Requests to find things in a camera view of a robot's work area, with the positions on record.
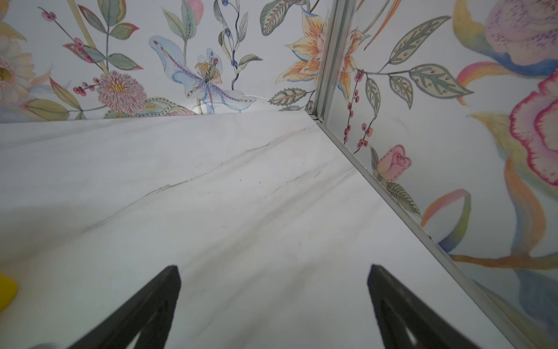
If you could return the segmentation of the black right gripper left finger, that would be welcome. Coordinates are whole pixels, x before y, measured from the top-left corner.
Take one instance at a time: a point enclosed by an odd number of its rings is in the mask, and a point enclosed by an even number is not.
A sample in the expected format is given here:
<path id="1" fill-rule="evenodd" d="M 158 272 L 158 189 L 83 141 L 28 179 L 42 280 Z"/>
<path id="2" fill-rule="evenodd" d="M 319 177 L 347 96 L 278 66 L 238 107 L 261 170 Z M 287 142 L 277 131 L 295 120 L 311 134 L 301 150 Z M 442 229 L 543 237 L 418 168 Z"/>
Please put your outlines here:
<path id="1" fill-rule="evenodd" d="M 72 348 L 164 348 L 168 340 L 181 279 L 168 266 Z"/>

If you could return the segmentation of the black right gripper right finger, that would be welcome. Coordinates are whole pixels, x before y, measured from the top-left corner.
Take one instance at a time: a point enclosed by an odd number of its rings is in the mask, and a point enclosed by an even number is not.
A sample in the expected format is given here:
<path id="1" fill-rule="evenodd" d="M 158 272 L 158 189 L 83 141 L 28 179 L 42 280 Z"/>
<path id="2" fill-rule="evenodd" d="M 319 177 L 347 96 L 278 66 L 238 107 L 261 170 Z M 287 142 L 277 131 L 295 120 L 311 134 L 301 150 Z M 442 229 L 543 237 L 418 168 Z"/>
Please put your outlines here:
<path id="1" fill-rule="evenodd" d="M 367 285 L 385 348 L 478 347 L 383 266 L 371 266 Z"/>

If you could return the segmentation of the yellow piggy bank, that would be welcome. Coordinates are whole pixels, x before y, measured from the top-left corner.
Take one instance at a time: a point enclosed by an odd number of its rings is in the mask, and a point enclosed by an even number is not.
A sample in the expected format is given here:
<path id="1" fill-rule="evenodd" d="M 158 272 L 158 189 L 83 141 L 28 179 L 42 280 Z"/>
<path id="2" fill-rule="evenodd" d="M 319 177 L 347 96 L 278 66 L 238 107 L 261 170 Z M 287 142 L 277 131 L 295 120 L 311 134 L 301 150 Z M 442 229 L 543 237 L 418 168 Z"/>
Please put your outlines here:
<path id="1" fill-rule="evenodd" d="M 17 282 L 0 274 L 0 311 L 3 311 L 14 300 L 18 290 Z"/>

